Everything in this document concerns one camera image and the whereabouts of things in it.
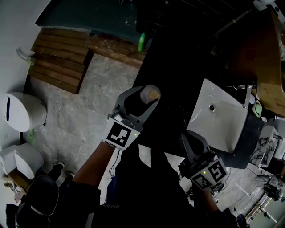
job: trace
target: marble floor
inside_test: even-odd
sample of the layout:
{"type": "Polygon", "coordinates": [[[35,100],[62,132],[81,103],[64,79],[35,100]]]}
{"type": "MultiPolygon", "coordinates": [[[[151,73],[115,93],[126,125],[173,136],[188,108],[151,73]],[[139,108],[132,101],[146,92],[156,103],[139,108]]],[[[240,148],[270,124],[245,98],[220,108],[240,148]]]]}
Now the marble floor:
{"type": "MultiPolygon", "coordinates": [[[[95,150],[101,141],[107,114],[113,109],[118,95],[132,87],[137,74],[136,68],[94,55],[78,95],[31,78],[28,92],[46,104],[48,115],[46,126],[34,129],[34,139],[31,141],[28,133],[24,133],[24,139],[43,154],[45,171],[49,171],[55,162],[65,163],[59,183],[62,182],[65,171],[76,173],[95,150]]],[[[141,160],[150,166],[150,149],[141,145],[139,149],[141,160]]],[[[99,186],[102,191],[101,203],[105,202],[106,188],[111,181],[109,168],[115,162],[117,154],[118,151],[115,151],[99,186]]],[[[178,165],[183,158],[169,154],[167,158],[179,173],[178,165]]],[[[248,168],[260,174],[256,166],[249,164],[248,168]]],[[[263,194],[258,187],[262,183],[253,180],[255,175],[248,169],[227,170],[230,176],[225,186],[228,186],[215,197],[219,198],[218,206],[221,210],[229,207],[234,215],[234,206],[237,212],[245,213],[263,194]]],[[[191,186],[190,180],[186,178],[180,184],[185,191],[191,186]]]]}

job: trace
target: green object on floor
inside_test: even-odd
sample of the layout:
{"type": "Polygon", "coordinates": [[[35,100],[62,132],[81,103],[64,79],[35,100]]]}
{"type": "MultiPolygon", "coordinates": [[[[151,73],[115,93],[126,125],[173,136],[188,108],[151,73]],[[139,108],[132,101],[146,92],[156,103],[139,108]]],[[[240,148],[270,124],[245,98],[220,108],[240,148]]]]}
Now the green object on floor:
{"type": "Polygon", "coordinates": [[[30,130],[30,141],[33,141],[34,139],[34,129],[30,130]]]}
{"type": "Polygon", "coordinates": [[[144,44],[145,38],[146,38],[146,34],[142,33],[142,35],[139,39],[139,42],[138,42],[138,51],[139,52],[141,52],[143,50],[143,44],[144,44]]]}
{"type": "Polygon", "coordinates": [[[254,114],[257,116],[257,117],[260,117],[261,116],[261,112],[262,112],[262,106],[261,104],[259,103],[258,100],[256,100],[254,102],[254,105],[252,107],[252,110],[254,112],[254,114]]]}

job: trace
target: sink drain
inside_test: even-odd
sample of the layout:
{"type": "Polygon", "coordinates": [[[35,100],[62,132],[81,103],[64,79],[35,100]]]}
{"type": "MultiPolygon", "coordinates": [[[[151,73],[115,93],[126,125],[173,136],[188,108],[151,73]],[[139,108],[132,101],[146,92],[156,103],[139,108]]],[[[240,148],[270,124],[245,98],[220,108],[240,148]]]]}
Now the sink drain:
{"type": "Polygon", "coordinates": [[[214,113],[215,110],[216,110],[216,106],[214,104],[210,104],[209,105],[209,110],[210,110],[210,112],[214,113]]]}

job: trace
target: white sink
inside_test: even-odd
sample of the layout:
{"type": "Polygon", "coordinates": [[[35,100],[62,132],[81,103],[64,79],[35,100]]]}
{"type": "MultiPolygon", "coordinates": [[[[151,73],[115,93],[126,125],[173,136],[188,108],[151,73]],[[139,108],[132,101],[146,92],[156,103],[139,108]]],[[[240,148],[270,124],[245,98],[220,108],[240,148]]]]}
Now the white sink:
{"type": "Polygon", "coordinates": [[[211,147],[232,153],[247,114],[235,98],[204,79],[187,130],[203,136],[211,147]]]}

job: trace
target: toilet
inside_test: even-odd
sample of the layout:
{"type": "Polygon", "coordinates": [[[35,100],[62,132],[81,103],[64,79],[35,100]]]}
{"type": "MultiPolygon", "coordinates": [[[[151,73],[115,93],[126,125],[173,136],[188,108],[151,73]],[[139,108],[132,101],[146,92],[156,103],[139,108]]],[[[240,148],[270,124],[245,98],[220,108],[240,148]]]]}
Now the toilet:
{"type": "Polygon", "coordinates": [[[0,162],[5,174],[18,169],[27,178],[35,178],[35,174],[44,165],[41,153],[25,143],[19,146],[13,145],[0,152],[0,162]]]}
{"type": "Polygon", "coordinates": [[[47,110],[37,97],[20,92],[5,94],[3,115],[6,122],[19,132],[44,124],[47,110]]]}
{"type": "Polygon", "coordinates": [[[29,179],[35,178],[38,169],[44,165],[41,153],[28,143],[18,146],[15,161],[18,171],[29,179]]]}

